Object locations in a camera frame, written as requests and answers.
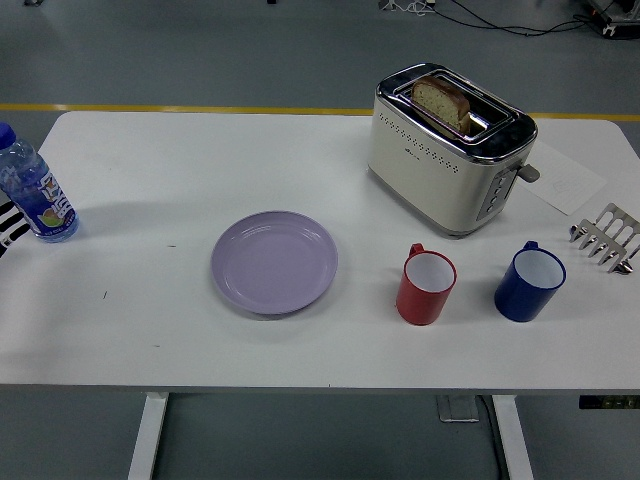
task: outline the toaster control knob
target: toaster control knob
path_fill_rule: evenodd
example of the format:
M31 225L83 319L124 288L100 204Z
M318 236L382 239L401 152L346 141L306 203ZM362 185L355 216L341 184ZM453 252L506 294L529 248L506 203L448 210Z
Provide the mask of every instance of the toaster control knob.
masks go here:
M525 165L518 170L518 176L527 183L533 183L540 178L540 172L531 165Z

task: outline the white table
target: white table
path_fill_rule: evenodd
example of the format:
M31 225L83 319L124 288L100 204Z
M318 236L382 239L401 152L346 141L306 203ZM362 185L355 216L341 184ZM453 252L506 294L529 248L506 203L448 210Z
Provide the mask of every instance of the white table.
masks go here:
M541 140L607 185L566 216L518 184L492 223L455 240L368 172L370 123L60 117L41 153L81 226L63 244L28 236L3 257L0 385L639 393L640 274L607 274L568 241L572 224L595 219L609 202L640 212L640 161L620 130L603 121L539 120ZM320 222L339 255L328 291L279 319L232 307L209 270L218 237L266 210ZM568 280L538 318L518 324L495 310L492 294L527 240L556 253ZM394 307L416 242L449 256L459 275L428 327L407 324Z

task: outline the water bottle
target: water bottle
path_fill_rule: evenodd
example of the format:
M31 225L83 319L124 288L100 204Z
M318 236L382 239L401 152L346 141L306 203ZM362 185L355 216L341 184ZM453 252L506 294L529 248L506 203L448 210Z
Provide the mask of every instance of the water bottle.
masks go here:
M36 237L61 242L78 229L78 215L44 159L0 122L0 189L24 214Z

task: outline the blue bottle cap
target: blue bottle cap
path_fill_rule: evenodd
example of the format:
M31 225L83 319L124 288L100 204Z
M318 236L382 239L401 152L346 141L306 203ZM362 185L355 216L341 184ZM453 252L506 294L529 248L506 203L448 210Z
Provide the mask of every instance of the blue bottle cap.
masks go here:
M0 150L13 145L16 141L16 134L8 123L0 122Z

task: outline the toaster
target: toaster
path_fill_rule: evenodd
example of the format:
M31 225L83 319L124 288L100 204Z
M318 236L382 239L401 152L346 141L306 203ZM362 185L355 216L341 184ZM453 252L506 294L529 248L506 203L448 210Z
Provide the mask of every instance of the toaster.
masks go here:
M463 135L411 100L414 82L432 75L457 87L470 105ZM369 169L447 235L465 236L505 206L538 134L531 117L451 70L414 65L382 80L375 92Z

